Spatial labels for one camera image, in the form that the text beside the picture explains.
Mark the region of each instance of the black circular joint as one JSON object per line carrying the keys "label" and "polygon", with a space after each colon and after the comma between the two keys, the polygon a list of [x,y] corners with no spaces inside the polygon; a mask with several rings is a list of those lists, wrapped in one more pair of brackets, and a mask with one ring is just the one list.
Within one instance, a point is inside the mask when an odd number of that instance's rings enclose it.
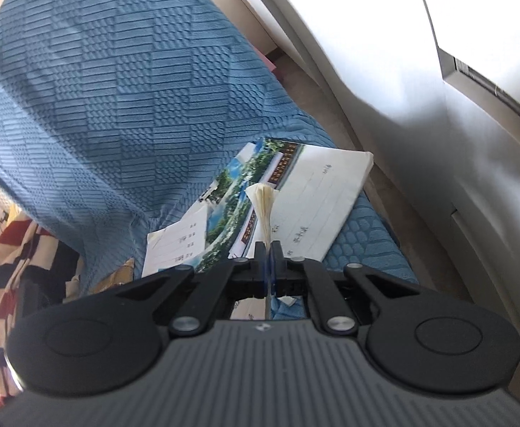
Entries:
{"label": "black circular joint", "polygon": [[432,318],[416,328],[416,339],[430,351],[442,355],[464,355],[481,343],[481,331],[456,318]]}
{"label": "black circular joint", "polygon": [[90,396],[124,386],[156,361],[151,314],[116,297],[80,299],[17,322],[6,358],[23,386],[51,396]]}
{"label": "black circular joint", "polygon": [[422,292],[386,301],[366,348],[394,381],[438,394],[473,394],[506,385],[520,359],[520,338],[501,316]]}
{"label": "black circular joint", "polygon": [[112,341],[110,326],[91,319],[56,323],[46,334],[46,344],[62,356],[89,356],[103,351]]}

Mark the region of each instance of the open book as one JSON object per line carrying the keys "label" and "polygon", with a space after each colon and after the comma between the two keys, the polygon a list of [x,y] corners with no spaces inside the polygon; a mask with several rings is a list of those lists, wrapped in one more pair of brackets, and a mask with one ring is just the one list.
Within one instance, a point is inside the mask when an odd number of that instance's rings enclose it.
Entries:
{"label": "open book", "polygon": [[322,260],[337,237],[373,165],[370,152],[264,139],[248,143],[173,225],[148,234],[142,276],[189,264],[197,273],[219,260],[254,256],[264,241],[246,189],[277,190],[271,240],[287,257]]}

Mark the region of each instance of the floor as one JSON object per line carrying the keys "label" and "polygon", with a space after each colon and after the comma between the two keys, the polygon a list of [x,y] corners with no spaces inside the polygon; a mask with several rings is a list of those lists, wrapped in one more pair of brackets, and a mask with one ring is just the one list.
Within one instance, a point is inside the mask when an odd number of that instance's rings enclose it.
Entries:
{"label": "floor", "polygon": [[[315,118],[341,149],[361,150],[355,132],[340,111],[334,111],[318,85],[288,56],[274,61],[284,88],[296,104]],[[444,248],[404,195],[375,165],[365,183],[375,210],[387,220],[400,249],[423,286],[472,301]]]}

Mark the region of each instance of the gray ribbed panel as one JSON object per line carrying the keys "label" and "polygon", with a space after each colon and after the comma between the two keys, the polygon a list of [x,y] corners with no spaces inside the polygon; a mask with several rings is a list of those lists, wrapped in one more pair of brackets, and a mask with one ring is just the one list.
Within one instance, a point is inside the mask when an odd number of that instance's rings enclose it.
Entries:
{"label": "gray ribbed panel", "polygon": [[382,378],[348,339],[311,321],[217,322],[177,339],[147,375],[112,394],[53,399],[26,392],[0,411],[5,427],[510,427],[505,391],[427,398]]}

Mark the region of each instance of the red black and beige fabric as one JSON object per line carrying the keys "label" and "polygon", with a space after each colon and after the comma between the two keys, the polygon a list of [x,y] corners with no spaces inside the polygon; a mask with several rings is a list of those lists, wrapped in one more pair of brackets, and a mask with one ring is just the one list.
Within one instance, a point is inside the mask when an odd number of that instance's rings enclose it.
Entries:
{"label": "red black and beige fabric", "polygon": [[39,285],[49,303],[66,296],[66,282],[78,275],[79,254],[53,237],[24,213],[0,235],[0,406],[19,389],[5,362],[5,342],[17,316],[17,289],[23,279]]}

